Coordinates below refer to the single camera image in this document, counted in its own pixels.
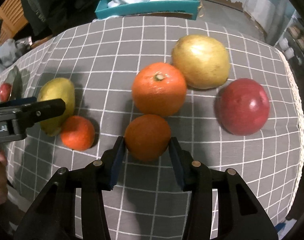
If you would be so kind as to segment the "person left hand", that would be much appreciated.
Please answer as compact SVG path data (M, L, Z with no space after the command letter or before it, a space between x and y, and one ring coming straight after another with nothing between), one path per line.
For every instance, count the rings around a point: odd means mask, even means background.
M0 151L0 205L7 201L7 158L4 151Z

